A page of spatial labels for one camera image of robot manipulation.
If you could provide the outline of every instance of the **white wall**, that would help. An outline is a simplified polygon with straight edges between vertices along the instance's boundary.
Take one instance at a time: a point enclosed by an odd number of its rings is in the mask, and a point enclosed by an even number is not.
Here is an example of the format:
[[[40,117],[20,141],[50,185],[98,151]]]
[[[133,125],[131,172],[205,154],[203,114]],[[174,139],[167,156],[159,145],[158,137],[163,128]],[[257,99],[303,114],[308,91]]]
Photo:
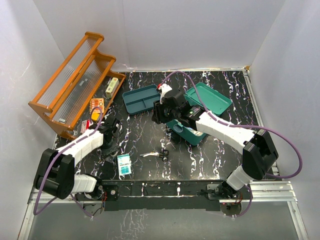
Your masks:
[[[320,2],[287,0],[250,68],[264,124],[288,136],[303,157],[291,179],[310,239],[320,239]],[[283,175],[298,168],[294,152],[276,141]]]
[[[28,106],[64,60],[32,0],[0,2],[0,239],[17,239],[54,132]]]
[[[251,65],[283,0],[34,0],[66,57],[85,31],[114,70]]]

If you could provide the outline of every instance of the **green lid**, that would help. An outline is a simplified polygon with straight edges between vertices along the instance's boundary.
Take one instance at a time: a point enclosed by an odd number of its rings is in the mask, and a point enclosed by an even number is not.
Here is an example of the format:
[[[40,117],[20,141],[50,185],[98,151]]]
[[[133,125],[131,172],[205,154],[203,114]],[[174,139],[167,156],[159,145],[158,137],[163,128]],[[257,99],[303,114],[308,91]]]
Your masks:
[[[220,116],[232,103],[229,98],[205,85],[203,82],[197,83],[195,87],[206,107],[217,116]],[[203,107],[194,87],[186,91],[184,97],[191,106],[200,105]]]

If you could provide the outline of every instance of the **marble tabletop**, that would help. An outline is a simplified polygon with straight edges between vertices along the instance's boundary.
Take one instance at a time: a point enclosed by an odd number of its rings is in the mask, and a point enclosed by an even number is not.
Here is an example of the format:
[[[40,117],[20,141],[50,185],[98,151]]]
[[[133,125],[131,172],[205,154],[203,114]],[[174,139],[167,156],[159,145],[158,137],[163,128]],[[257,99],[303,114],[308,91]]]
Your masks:
[[[254,107],[242,71],[188,71],[195,83],[203,82],[231,99],[231,106],[222,118],[234,124],[257,125]],[[117,143],[119,155],[129,154],[131,174],[119,176],[117,157],[104,158],[99,148],[88,154],[75,168],[76,174],[91,174],[102,180],[224,180],[231,171],[242,163],[242,155],[231,146],[213,136],[207,135],[197,146],[166,127],[151,120],[153,111],[128,115],[122,94],[148,85],[158,85],[169,72],[127,72],[126,79],[114,99],[106,117],[113,116],[121,121]],[[104,97],[109,78],[95,94]],[[190,89],[191,83],[181,74],[170,77],[167,82],[181,91]],[[89,119],[89,108],[84,112],[73,131],[80,135],[81,122]],[[55,147],[66,144],[64,138],[57,137]],[[141,157],[140,154],[169,150],[169,161],[163,162],[155,156]]]

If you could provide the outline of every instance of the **wooden rack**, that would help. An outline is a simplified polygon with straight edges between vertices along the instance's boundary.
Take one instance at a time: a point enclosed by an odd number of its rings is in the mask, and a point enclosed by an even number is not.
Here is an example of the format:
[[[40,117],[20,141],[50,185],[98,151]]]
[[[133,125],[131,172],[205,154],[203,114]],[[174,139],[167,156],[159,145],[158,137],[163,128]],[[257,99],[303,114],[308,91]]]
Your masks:
[[[116,58],[98,51],[104,40],[99,33],[86,32],[29,106],[61,137],[73,140],[74,127],[103,80],[119,79],[108,111],[126,76],[110,70]]]

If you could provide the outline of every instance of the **teal plastic box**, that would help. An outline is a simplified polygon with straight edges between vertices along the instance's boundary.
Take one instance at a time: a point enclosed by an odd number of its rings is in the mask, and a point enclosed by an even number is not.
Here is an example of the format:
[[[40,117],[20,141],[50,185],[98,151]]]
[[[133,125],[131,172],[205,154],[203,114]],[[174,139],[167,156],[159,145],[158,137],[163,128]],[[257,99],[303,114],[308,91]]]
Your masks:
[[[232,103],[229,98],[205,85],[203,82],[197,83],[195,87],[206,107],[217,116],[220,116]],[[184,97],[191,106],[202,106],[194,87],[190,88]],[[185,127],[177,120],[172,120],[166,125],[194,146],[198,145],[207,135],[203,132],[195,131],[192,128]]]

